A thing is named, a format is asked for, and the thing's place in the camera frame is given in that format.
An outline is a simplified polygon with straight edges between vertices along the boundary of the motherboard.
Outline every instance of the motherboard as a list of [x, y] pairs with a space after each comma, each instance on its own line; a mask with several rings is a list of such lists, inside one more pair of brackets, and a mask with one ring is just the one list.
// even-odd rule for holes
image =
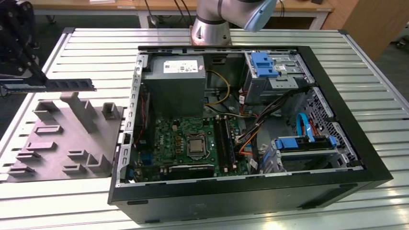
[[235, 117], [157, 119], [155, 129], [153, 150], [137, 153], [139, 182], [248, 174], [247, 159], [235, 154]]

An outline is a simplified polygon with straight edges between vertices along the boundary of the slotted metal table surface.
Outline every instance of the slotted metal table surface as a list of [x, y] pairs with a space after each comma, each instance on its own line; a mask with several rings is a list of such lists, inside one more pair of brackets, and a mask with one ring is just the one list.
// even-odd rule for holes
[[[0, 229], [405, 229], [409, 228], [409, 106], [348, 35], [339, 31], [232, 30], [235, 45], [311, 46], [395, 179], [327, 208], [139, 226], [107, 204], [111, 178], [0, 184]], [[44, 66], [50, 78], [92, 78], [80, 92], [94, 106], [128, 106], [137, 47], [189, 45], [187, 29], [76, 29], [62, 35]], [[0, 142], [0, 181], [16, 161], [39, 100], [28, 94]]]

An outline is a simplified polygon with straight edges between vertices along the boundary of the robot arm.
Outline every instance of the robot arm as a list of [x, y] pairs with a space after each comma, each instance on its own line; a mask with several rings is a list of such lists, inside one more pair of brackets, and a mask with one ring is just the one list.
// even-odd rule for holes
[[0, 0], [0, 85], [7, 92], [95, 91], [91, 79], [48, 79], [38, 48], [32, 4]]
[[268, 23], [276, 0], [199, 0], [192, 43], [223, 46], [231, 43], [229, 23], [257, 32]]

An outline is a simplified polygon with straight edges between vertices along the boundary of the table leg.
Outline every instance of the table leg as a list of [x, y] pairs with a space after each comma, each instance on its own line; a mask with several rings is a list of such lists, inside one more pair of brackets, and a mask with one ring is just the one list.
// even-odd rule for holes
[[320, 30], [323, 27], [323, 24], [325, 22], [328, 16], [328, 12], [317, 12], [317, 15], [315, 17], [313, 23], [309, 26], [311, 30]]
[[141, 28], [149, 28], [149, 13], [148, 11], [139, 11]]
[[48, 21], [48, 23], [50, 24], [55, 24], [56, 23], [56, 20], [55, 20], [55, 18], [56, 18], [56, 16], [55, 15], [46, 15], [46, 17], [47, 17], [47, 21]]

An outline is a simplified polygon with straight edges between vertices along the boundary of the wooden desk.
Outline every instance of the wooden desk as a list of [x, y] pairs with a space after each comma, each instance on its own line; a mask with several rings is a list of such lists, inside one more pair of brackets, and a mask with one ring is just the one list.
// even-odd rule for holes
[[[152, 15], [180, 15], [172, 0], [147, 0]], [[144, 0], [118, 0], [111, 4], [91, 5], [88, 0], [31, 0], [38, 15], [139, 15], [141, 28], [149, 28], [148, 8]], [[196, 15], [197, 0], [185, 0], [191, 14]], [[311, 29], [321, 29], [328, 13], [333, 6], [328, 1], [321, 5], [304, 0], [284, 0], [285, 17], [315, 18]], [[279, 17], [281, 5], [277, 4], [273, 16]]]

